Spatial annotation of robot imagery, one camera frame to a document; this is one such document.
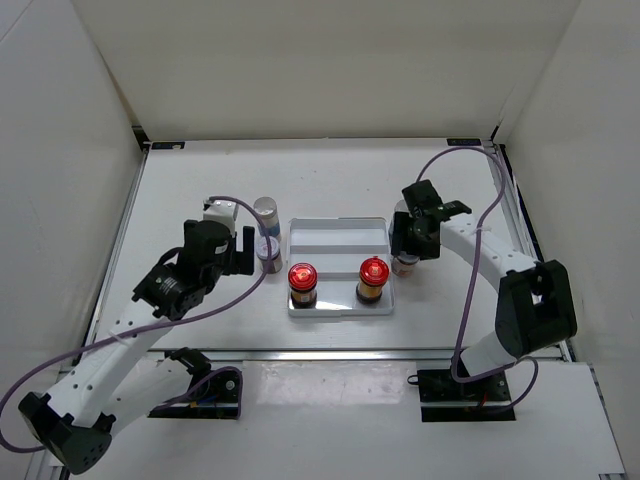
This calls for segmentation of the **short white-lid jar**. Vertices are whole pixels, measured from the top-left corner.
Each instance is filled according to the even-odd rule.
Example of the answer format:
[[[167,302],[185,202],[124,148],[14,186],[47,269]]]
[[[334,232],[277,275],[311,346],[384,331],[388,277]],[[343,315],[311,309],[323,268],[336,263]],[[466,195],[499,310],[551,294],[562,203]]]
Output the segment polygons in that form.
[[[418,256],[401,253],[392,258],[391,270],[398,277],[409,277],[419,261]]]
[[[255,246],[261,269],[267,274],[278,273],[283,266],[280,242],[276,237],[260,237]]]

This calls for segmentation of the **red-lid chili sauce jar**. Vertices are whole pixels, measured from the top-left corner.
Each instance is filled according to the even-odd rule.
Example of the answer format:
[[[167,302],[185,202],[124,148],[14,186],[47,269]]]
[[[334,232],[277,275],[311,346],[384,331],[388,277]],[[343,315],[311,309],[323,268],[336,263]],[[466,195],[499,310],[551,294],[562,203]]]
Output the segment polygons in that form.
[[[378,302],[389,279],[388,264],[374,256],[364,260],[359,269],[359,281],[356,287],[357,298],[365,304]]]
[[[295,308],[310,308],[317,300],[318,273],[309,263],[294,264],[288,271],[290,299]]]

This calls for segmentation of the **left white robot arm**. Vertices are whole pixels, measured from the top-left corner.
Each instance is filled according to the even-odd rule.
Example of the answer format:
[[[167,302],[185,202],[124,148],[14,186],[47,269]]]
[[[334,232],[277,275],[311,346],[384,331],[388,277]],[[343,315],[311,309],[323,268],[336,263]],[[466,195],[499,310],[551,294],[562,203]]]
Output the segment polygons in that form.
[[[70,473],[80,475],[105,455],[130,423],[173,403],[207,404],[235,397],[235,367],[213,369],[203,353],[187,347],[164,359],[148,350],[199,306],[220,277],[252,275],[255,230],[240,235],[223,223],[188,220],[184,243],[167,251],[134,288],[108,343],[86,353],[74,369],[44,393],[29,393],[18,409],[34,437]]]

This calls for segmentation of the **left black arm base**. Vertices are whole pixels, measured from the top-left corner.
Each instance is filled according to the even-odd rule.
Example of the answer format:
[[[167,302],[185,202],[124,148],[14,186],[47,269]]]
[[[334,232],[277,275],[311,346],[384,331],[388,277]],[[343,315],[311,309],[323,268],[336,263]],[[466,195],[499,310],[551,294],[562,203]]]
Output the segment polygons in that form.
[[[191,376],[187,391],[151,410],[157,419],[238,420],[241,416],[244,378],[235,366],[214,366],[200,350],[165,351],[164,358],[178,362]]]

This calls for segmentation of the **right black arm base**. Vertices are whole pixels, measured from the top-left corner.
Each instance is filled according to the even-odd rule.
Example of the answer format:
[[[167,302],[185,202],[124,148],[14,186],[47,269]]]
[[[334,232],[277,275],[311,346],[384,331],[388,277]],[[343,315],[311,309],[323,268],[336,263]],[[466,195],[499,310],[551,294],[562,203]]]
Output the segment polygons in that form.
[[[407,377],[418,388],[423,423],[515,421],[504,373],[473,382],[457,383],[448,369],[418,370]]]

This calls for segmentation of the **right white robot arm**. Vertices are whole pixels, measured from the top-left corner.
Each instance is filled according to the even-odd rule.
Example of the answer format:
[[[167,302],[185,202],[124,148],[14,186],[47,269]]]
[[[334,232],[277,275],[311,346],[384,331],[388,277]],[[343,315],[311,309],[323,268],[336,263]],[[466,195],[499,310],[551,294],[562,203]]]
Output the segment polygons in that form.
[[[426,261],[448,249],[471,267],[449,375],[455,396],[476,397],[485,387],[485,378],[576,335],[569,275],[562,263],[541,262],[514,250],[486,229],[484,220],[475,218],[463,202],[444,202],[428,180],[404,188],[402,196],[406,208],[393,217],[392,255]],[[474,345],[464,347],[479,278],[497,293],[494,328]]]

